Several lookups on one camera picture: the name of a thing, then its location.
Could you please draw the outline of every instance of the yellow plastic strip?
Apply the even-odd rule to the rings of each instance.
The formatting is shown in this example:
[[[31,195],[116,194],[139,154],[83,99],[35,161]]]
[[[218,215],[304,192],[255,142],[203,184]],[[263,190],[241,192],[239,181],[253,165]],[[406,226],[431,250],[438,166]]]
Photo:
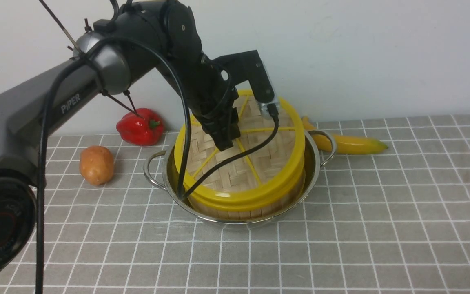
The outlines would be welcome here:
[[[248,101],[250,100],[250,96],[246,96],[246,100],[244,100],[244,103],[242,104],[240,108],[240,113],[239,113],[239,118],[242,117],[242,114],[244,113],[244,109],[246,108],[246,104],[248,104]]]
[[[293,127],[280,127],[278,128],[279,131],[294,131],[295,128]],[[241,134],[244,133],[256,133],[256,132],[271,132],[273,128],[261,128],[261,129],[247,129],[247,130],[240,130]]]
[[[235,141],[237,141],[237,144],[239,145],[240,151],[245,152],[246,150],[244,149],[244,146],[242,146],[242,142],[240,141],[240,139],[237,138],[237,139],[235,139]],[[253,173],[253,176],[257,180],[257,183],[259,184],[259,186],[262,185],[261,178],[257,174],[257,171],[255,170],[255,167],[253,166],[253,163],[251,162],[250,157],[245,156],[244,158],[246,159],[246,162],[248,163],[248,166],[250,166],[251,173]]]
[[[201,167],[199,167],[195,172],[194,174],[192,175],[192,178],[195,178],[199,172],[202,171],[202,169],[206,166],[206,164],[213,158],[213,156],[215,156],[215,154],[217,154],[217,152],[219,152],[219,150],[217,148],[215,148],[215,151],[212,152],[208,158],[206,158],[206,160],[204,160],[203,164],[201,165]]]

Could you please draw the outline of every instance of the black cable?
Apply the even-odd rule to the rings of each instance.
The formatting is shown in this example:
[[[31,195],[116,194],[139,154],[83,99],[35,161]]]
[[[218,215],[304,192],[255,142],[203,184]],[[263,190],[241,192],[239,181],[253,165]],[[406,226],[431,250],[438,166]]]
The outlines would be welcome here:
[[[126,97],[128,97],[128,100],[130,101],[130,104],[132,105],[132,109],[134,110],[135,114],[136,114],[137,116],[139,116],[139,115],[137,114],[137,110],[136,110],[136,108],[135,108],[134,102],[132,101],[132,97],[130,97],[130,91],[126,90],[126,91],[123,92],[123,94],[124,94]]]
[[[46,162],[47,162],[47,140],[48,140],[48,127],[50,126],[50,113],[52,111],[52,106],[54,104],[54,98],[57,94],[57,91],[60,87],[60,84],[78,68],[82,67],[87,61],[88,58],[93,56],[99,49],[104,45],[112,42],[122,41],[136,45],[147,52],[155,55],[159,60],[168,67],[171,76],[177,84],[177,89],[179,90],[179,95],[181,97],[182,106],[184,109],[184,119],[185,119],[185,144],[184,144],[184,154],[183,154],[183,164],[181,165],[179,178],[180,180],[181,191],[184,190],[184,171],[186,170],[186,164],[188,162],[188,153],[190,152],[190,141],[191,141],[191,119],[190,112],[188,110],[188,103],[186,102],[185,92],[183,91],[184,86],[182,81],[177,76],[177,71],[171,65],[171,63],[159,52],[150,48],[147,45],[144,45],[141,42],[138,42],[134,39],[126,37],[107,37],[98,41],[85,55],[82,55],[80,59],[71,63],[67,66],[60,74],[55,78],[54,83],[50,87],[50,91],[47,94],[47,98],[44,101],[43,105],[43,124],[41,126],[41,138],[39,142],[39,162],[38,162],[38,210],[37,210],[37,261],[36,261],[36,276],[35,276],[35,292],[36,294],[43,293],[43,279],[44,279],[44,190],[46,187]]]
[[[112,16],[112,19],[110,20],[113,22],[119,16],[119,4],[117,3],[117,0],[110,0],[110,3],[112,3],[112,7],[113,7],[113,16]]]
[[[260,143],[259,145],[256,145],[255,147],[251,148],[251,149],[248,149],[242,153],[239,153],[237,154],[236,156],[232,156],[230,158],[228,158],[227,160],[224,160],[220,163],[218,163],[217,165],[215,165],[212,169],[210,169],[209,171],[207,171],[206,173],[204,173],[204,175],[202,175],[202,177],[200,177],[197,182],[195,182],[193,184],[193,186],[191,186],[191,188],[186,191],[184,193],[184,196],[183,196],[183,199],[186,199],[189,195],[191,195],[191,193],[198,187],[202,184],[202,182],[204,182],[205,179],[207,179],[207,177],[209,177],[210,175],[212,175],[214,172],[216,172],[218,169],[220,169],[222,166],[225,166],[227,165],[228,163],[231,163],[237,159],[241,159],[241,158],[244,158],[245,156],[248,156],[250,155],[251,153],[253,152],[256,152],[258,151],[259,149],[263,148],[264,146],[268,145],[269,142],[271,142],[273,140],[273,138],[275,137],[275,135],[277,134],[278,132],[278,109],[277,107],[274,105],[274,104],[270,104],[268,106],[268,111],[269,111],[269,114],[272,116],[273,118],[273,121],[275,123],[275,126],[273,128],[273,132],[269,135],[269,137],[264,140],[262,143]]]
[[[132,112],[134,115],[142,118],[140,115],[138,115],[137,113],[137,110],[135,110],[135,107],[134,107],[134,110],[131,110],[130,108],[128,108],[128,106],[126,106],[123,102],[120,102],[117,98],[113,97],[112,95],[110,95],[108,93],[108,91],[102,91],[101,94],[105,97],[108,97],[110,99],[112,99],[115,103],[123,106],[123,108],[125,108],[126,110],[128,110],[129,112]]]
[[[181,163],[181,168],[179,169],[179,179],[177,181],[177,196],[183,194],[184,190],[184,174],[186,172],[186,165],[188,164],[188,153],[190,152],[190,143],[191,143],[191,129],[192,129],[192,123],[190,119],[190,110],[188,109],[188,103],[186,102],[188,99],[186,98],[184,90],[184,85],[182,84],[181,79],[177,75],[177,71],[173,67],[173,65],[164,57],[161,53],[157,52],[156,50],[150,48],[149,46],[136,41],[134,39],[130,39],[127,37],[107,37],[105,39],[102,39],[98,41],[88,52],[86,55],[92,56],[97,50],[99,50],[102,46],[114,42],[114,41],[122,41],[126,43],[130,43],[133,45],[136,45],[153,55],[155,57],[159,58],[159,60],[168,68],[170,71],[170,74],[172,78],[175,80],[175,83],[177,84],[177,89],[179,90],[179,96],[181,97],[181,102],[182,102],[182,107],[184,111],[184,123],[185,123],[185,138],[184,138],[184,150],[183,150],[183,155],[182,155],[182,163]]]
[[[46,163],[47,163],[47,140],[48,127],[50,126],[50,112],[54,104],[54,98],[58,92],[61,83],[71,73],[84,65],[84,59],[78,59],[71,63],[55,78],[54,83],[50,87],[47,98],[43,104],[43,123],[41,125],[41,138],[39,141],[39,162],[38,162],[38,192],[37,192],[37,236],[36,236],[36,264],[35,264],[35,293],[43,293],[43,276],[44,276],[44,189],[47,185],[45,179]]]

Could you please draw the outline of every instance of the potato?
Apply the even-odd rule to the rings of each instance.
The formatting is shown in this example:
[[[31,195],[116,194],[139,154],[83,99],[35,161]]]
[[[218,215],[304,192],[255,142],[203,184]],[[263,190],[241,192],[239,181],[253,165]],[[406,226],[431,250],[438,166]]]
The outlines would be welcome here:
[[[102,185],[113,177],[113,155],[106,147],[90,146],[81,152],[79,171],[93,186]]]

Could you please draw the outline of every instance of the bamboo steamer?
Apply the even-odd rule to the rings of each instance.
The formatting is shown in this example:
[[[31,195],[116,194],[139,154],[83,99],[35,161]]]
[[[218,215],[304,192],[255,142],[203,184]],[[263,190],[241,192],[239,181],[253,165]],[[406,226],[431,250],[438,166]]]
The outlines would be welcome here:
[[[189,197],[195,210],[220,219],[248,220],[277,212],[300,196],[306,177],[304,128],[295,109],[284,99],[279,100],[279,130],[274,139],[259,151],[210,175]],[[186,189],[217,163],[255,147],[271,134],[274,123],[261,116],[252,91],[239,91],[234,106],[239,114],[241,137],[223,152],[192,119],[190,154],[184,175]],[[184,132],[183,127],[175,142],[177,170],[182,162]]]

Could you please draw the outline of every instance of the yellow banana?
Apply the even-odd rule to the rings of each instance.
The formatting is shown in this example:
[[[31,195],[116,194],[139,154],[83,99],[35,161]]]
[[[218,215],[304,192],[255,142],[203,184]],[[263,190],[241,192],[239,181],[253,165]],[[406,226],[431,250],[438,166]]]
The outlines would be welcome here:
[[[316,127],[309,122],[308,117],[302,118],[304,129],[315,130]],[[323,135],[311,135],[319,150],[331,151],[331,143],[328,138]],[[337,142],[337,153],[341,154],[375,154],[380,153],[388,148],[383,142],[374,138],[361,138],[355,136],[342,136],[332,134]]]

